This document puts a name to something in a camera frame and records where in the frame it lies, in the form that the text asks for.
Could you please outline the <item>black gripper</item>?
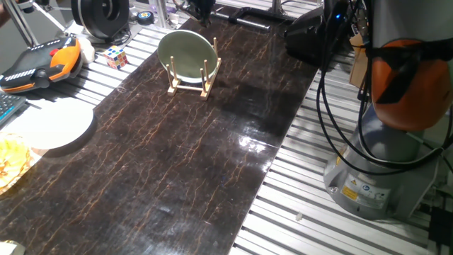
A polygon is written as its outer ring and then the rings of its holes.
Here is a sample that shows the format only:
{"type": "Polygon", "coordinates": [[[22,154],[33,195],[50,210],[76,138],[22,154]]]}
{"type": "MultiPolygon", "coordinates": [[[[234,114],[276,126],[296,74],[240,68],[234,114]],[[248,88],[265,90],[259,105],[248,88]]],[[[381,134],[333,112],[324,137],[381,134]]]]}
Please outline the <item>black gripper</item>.
{"type": "Polygon", "coordinates": [[[193,16],[201,16],[199,23],[202,27],[212,25],[211,11],[215,0],[188,0],[188,11],[193,16]]]}

